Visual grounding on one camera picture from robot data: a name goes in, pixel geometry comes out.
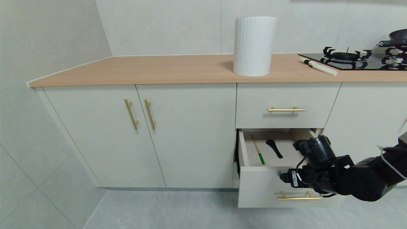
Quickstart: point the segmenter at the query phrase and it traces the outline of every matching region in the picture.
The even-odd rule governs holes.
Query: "black glass cooktop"
[[[407,57],[373,53],[356,61],[329,58],[323,53],[303,53],[300,56],[340,70],[407,70]]]

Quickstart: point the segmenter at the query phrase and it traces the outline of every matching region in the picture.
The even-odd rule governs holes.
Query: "pan handle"
[[[407,41],[380,41],[377,46],[379,47],[392,47],[392,46],[405,46],[407,45]]]

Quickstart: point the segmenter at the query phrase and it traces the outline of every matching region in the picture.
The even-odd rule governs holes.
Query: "robotic arm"
[[[312,188],[323,197],[339,194],[376,201],[407,176],[407,132],[396,146],[384,148],[381,156],[357,164],[349,155],[336,157],[324,135],[298,140],[293,146],[304,159],[295,169],[280,174],[280,179],[294,188]],[[308,163],[298,168],[305,159]]]

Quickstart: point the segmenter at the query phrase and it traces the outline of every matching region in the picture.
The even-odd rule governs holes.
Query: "open drawer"
[[[280,174],[295,168],[303,156],[294,149],[299,139],[316,137],[311,129],[240,129],[237,168],[240,176],[239,207],[335,207],[344,196],[323,198],[312,189],[292,188]],[[265,165],[257,153],[256,142]],[[273,139],[283,158],[278,158],[266,140]]]

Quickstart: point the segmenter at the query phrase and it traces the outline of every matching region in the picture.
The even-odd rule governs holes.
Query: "gas stove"
[[[323,53],[299,54],[305,58],[326,64],[340,70],[407,70],[407,54],[392,53],[396,48],[388,48],[385,53],[372,53],[371,50],[333,52],[332,47],[325,47]]]

